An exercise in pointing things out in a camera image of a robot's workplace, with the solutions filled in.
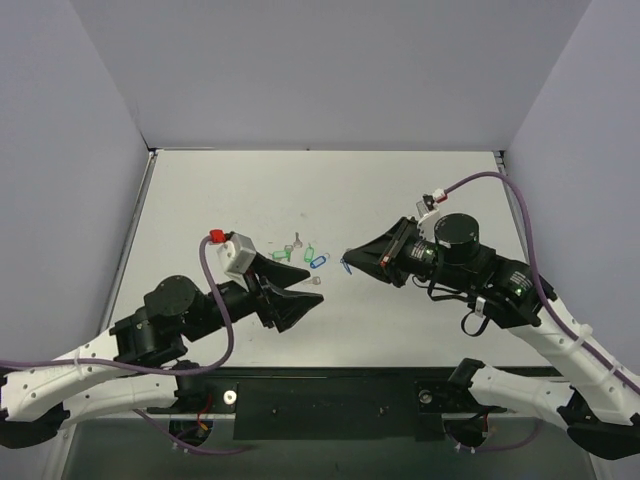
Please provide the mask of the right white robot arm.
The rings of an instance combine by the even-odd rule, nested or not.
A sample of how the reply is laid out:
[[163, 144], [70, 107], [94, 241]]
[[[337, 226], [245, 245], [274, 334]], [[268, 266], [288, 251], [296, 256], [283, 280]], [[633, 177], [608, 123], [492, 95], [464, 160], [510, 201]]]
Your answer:
[[594, 341], [553, 288], [530, 266], [481, 244], [479, 224], [464, 213], [436, 221], [431, 235], [415, 219], [401, 218], [380, 237], [346, 251], [345, 262], [397, 288], [409, 277], [446, 300], [534, 348], [562, 375], [560, 382], [510, 374], [482, 361], [463, 360], [447, 383], [449, 402], [500, 407], [554, 425], [587, 452], [617, 460], [639, 452], [636, 377]]

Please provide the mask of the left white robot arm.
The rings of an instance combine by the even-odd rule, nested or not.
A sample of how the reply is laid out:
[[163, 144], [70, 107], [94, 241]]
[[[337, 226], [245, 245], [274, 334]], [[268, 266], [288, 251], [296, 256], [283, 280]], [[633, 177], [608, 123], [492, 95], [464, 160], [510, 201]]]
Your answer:
[[[258, 256], [233, 281], [205, 293], [174, 275], [143, 298], [133, 314], [55, 360], [1, 364], [1, 444], [22, 449], [65, 428], [129, 410], [194, 413], [213, 397], [205, 379], [234, 347], [233, 325], [252, 314], [283, 333], [320, 305], [319, 293], [294, 290], [308, 271]], [[187, 360], [188, 346], [218, 331], [227, 347], [212, 367]]]

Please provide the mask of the blue key tag with ring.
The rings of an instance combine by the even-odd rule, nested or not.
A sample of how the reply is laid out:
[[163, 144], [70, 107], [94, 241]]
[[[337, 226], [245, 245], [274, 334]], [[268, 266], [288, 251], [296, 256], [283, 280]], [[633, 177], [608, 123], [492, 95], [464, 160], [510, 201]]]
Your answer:
[[351, 266], [349, 265], [349, 263], [345, 260], [344, 257], [342, 257], [340, 259], [340, 263], [343, 266], [344, 270], [346, 271], [347, 274], [349, 275], [353, 275], [353, 271], [351, 269]]

